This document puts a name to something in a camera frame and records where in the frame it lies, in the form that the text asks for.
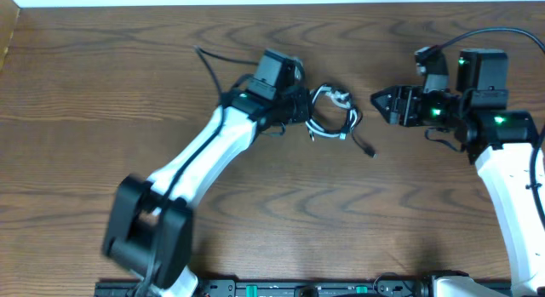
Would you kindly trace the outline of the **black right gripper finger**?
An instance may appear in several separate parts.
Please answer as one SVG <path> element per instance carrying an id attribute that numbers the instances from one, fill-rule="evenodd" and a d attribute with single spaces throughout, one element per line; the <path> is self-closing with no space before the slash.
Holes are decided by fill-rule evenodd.
<path id="1" fill-rule="evenodd" d="M 390 105 L 383 105 L 382 103 L 375 103 L 375 108 L 380 112 L 385 122 L 388 124 L 398 124 L 399 114 L 392 109 Z"/>
<path id="2" fill-rule="evenodd" d="M 393 105 L 398 95 L 398 87 L 391 86 L 370 96 L 370 102 L 375 108 L 387 108 Z"/>

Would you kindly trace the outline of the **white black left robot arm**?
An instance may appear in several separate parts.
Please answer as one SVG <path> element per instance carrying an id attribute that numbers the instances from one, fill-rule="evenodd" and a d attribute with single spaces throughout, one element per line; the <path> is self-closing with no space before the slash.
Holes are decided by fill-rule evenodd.
<path id="1" fill-rule="evenodd" d="M 306 121 L 312 112 L 299 58 L 267 49 L 227 90 L 197 137 L 146 179 L 118 186 L 101 251 L 139 276 L 128 296 L 190 296 L 194 211 L 225 167 L 271 127 Z"/>

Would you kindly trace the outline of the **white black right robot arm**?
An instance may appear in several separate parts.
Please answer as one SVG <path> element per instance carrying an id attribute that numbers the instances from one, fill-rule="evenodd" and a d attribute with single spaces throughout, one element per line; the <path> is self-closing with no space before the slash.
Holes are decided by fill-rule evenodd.
<path id="1" fill-rule="evenodd" d="M 544 168 L 536 125 L 508 109 L 508 56 L 500 49 L 464 49 L 455 94 L 444 54 L 416 52 L 422 86 L 395 85 L 371 104 L 389 124 L 451 132 L 490 195 L 508 253 L 513 296 L 544 294 Z"/>

